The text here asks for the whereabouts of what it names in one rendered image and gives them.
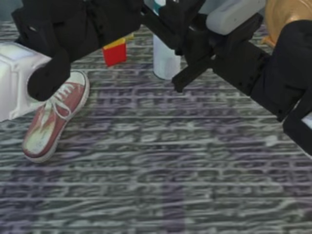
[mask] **wooden deck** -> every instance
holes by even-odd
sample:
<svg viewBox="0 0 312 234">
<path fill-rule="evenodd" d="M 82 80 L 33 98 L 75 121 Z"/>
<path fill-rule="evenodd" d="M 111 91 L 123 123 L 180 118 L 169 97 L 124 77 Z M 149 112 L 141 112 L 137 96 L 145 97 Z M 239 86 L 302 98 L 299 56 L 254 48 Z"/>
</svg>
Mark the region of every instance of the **wooden deck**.
<svg viewBox="0 0 312 234">
<path fill-rule="evenodd" d="M 152 75 L 145 28 L 127 63 L 96 52 L 73 69 L 91 96 L 50 162 L 22 155 L 33 114 L 0 124 L 0 234 L 312 233 L 312 161 L 211 71 L 176 94 Z"/>
</svg>

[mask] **pink sneaker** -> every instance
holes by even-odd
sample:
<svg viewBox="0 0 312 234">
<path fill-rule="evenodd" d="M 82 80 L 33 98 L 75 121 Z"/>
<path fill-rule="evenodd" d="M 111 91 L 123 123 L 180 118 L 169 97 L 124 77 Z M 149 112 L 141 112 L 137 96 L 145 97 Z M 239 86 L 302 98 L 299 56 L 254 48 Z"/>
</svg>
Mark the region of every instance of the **pink sneaker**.
<svg viewBox="0 0 312 234">
<path fill-rule="evenodd" d="M 66 124 L 84 106 L 89 90 L 87 76 L 71 72 L 70 78 L 37 110 L 23 142 L 30 161 L 45 162 L 54 154 Z"/>
</svg>

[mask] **red box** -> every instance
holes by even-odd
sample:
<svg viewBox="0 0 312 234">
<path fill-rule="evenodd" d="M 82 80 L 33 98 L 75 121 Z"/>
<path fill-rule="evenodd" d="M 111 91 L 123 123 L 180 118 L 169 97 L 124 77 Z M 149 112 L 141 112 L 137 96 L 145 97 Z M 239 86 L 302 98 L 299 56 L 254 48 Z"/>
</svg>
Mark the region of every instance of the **red box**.
<svg viewBox="0 0 312 234">
<path fill-rule="evenodd" d="M 102 48 L 105 63 L 108 67 L 127 61 L 126 44 L 121 44 L 109 49 Z"/>
</svg>

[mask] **plastic bottle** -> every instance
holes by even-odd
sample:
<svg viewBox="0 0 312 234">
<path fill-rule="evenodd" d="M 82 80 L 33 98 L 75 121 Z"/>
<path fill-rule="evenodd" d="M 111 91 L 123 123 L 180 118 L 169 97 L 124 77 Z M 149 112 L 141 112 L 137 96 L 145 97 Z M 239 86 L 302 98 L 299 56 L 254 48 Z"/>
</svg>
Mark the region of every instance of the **plastic bottle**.
<svg viewBox="0 0 312 234">
<path fill-rule="evenodd" d="M 166 5 L 166 0 L 154 0 L 153 10 L 158 14 L 158 9 Z M 154 74 L 160 79 L 171 80 L 181 70 L 181 56 L 168 48 L 156 35 L 153 35 L 153 64 Z"/>
</svg>

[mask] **white shoelace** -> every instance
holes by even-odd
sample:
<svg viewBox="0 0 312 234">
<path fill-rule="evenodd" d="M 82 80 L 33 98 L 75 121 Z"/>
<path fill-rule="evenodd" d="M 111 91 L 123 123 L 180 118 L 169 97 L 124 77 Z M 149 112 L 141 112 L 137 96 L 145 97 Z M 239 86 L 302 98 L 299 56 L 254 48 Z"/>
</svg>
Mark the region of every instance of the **white shoelace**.
<svg viewBox="0 0 312 234">
<path fill-rule="evenodd" d="M 57 92 L 46 102 L 45 108 L 44 108 L 44 116 L 41 121 L 41 125 L 43 126 L 45 122 L 48 120 L 49 115 L 51 113 L 51 109 L 61 118 L 66 120 L 71 114 L 72 111 L 68 106 L 65 105 L 64 99 L 68 97 L 74 90 L 74 86 L 68 83 L 63 84 Z M 58 111 L 58 106 L 68 112 L 66 116 L 63 116 Z"/>
</svg>

